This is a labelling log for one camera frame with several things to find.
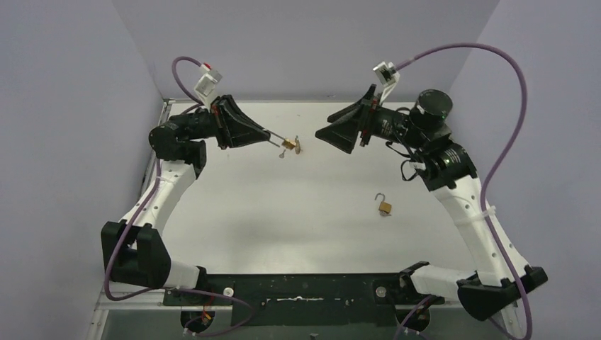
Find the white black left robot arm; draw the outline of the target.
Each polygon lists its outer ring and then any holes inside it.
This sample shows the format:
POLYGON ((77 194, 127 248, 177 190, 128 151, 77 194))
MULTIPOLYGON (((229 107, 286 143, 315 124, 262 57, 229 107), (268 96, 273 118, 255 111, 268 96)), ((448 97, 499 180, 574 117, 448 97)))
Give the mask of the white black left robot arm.
POLYGON ((206 269, 174 260, 163 242, 166 223, 207 163, 206 140, 220 149, 267 142, 271 133, 245 115, 231 95, 196 104, 151 129, 155 177, 142 197, 117 222, 101 230, 106 282, 181 289, 192 302, 210 291, 206 269))

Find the large brass padlock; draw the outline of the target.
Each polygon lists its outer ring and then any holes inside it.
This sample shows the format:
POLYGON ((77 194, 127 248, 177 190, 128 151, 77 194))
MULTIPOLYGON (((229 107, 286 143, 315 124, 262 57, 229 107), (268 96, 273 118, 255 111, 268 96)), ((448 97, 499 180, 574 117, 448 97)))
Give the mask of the large brass padlock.
POLYGON ((300 154, 302 152, 301 144, 300 144, 300 140, 299 140, 298 136, 296 136, 295 140, 294 140, 294 151, 296 154, 300 154))

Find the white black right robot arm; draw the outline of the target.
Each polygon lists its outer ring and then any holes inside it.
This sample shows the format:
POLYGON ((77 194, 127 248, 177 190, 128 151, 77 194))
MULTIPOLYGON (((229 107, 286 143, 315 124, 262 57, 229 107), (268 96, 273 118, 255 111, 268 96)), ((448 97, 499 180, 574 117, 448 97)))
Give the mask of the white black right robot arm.
POLYGON ((474 319, 485 321, 530 293, 548 277, 513 247, 492 206, 481 203, 481 181, 466 150, 452 140, 445 121, 453 107, 443 91, 422 91, 407 112, 381 105, 374 88, 333 113, 315 136, 346 153, 372 137, 406 147, 427 190, 442 204, 465 242, 475 268, 455 271, 419 262, 400 273, 402 299, 424 295, 456 300, 474 319))

